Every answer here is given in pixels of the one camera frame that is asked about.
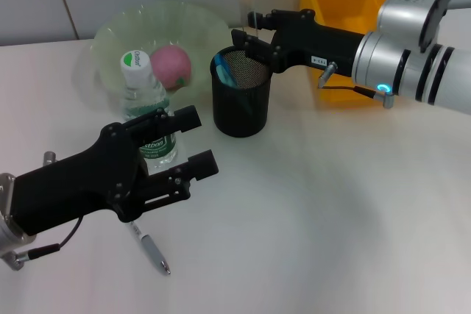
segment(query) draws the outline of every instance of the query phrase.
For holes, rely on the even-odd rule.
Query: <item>pen holder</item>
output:
[[[210,71],[214,123],[223,133],[235,138],[255,135],[266,123],[272,72],[268,66],[245,57],[245,52],[235,46],[219,54],[227,63],[237,88],[221,82],[213,58]]]

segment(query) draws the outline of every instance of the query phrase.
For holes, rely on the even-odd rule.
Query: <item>pink fruit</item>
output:
[[[179,46],[164,46],[150,57],[154,75],[165,89],[188,85],[191,78],[191,61]]]

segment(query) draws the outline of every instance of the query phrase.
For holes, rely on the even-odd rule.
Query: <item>pen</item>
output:
[[[141,242],[144,251],[149,256],[150,260],[158,267],[163,268],[165,271],[165,275],[170,274],[170,267],[169,264],[166,262],[165,257],[163,257],[162,253],[160,252],[159,248],[155,245],[154,240],[152,237],[146,233],[142,233],[139,226],[136,224],[135,221],[128,223],[130,229],[134,236],[137,237],[139,242]]]

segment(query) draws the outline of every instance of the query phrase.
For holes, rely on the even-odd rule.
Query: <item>bottle cap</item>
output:
[[[121,71],[129,88],[144,88],[153,79],[149,55],[145,51],[129,51],[121,57]]]

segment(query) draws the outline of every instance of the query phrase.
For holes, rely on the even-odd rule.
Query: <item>plastic bottle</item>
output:
[[[122,112],[126,121],[163,108],[169,115],[169,98],[162,84],[152,72],[149,55],[144,51],[129,51],[121,58],[121,71],[126,90],[122,101]],[[165,136],[141,148],[149,172],[170,163],[177,155],[175,134]]]

